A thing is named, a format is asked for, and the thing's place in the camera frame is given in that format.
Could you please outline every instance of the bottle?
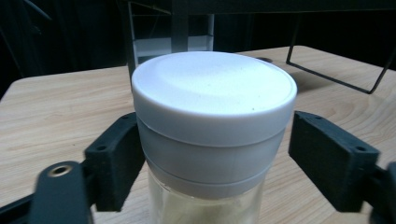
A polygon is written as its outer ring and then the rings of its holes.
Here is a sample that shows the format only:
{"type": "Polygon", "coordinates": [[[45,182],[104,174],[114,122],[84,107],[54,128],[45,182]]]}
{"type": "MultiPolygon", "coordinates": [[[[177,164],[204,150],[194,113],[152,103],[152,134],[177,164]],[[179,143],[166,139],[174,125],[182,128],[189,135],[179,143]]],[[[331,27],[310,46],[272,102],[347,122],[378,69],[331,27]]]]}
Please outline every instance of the bottle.
{"type": "Polygon", "coordinates": [[[196,51],[141,64],[132,88],[150,223],[257,223],[293,79],[258,59],[196,51]]]}

